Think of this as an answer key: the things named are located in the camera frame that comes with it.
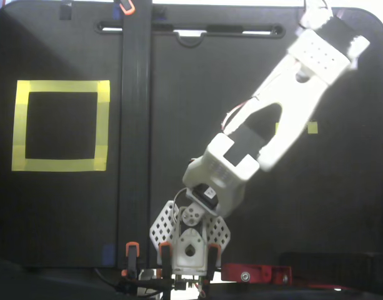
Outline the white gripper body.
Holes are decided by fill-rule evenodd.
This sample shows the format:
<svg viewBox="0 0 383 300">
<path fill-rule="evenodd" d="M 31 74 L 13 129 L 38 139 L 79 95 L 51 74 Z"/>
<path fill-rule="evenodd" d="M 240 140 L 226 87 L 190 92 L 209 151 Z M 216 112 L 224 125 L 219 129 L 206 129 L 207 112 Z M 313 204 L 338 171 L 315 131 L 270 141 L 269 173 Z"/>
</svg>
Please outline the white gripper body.
<svg viewBox="0 0 383 300">
<path fill-rule="evenodd" d="M 334 14 L 329 1 L 304 1 L 300 26 L 313 30 L 348 59 L 357 59 L 370 45 L 366 37 Z"/>
</svg>

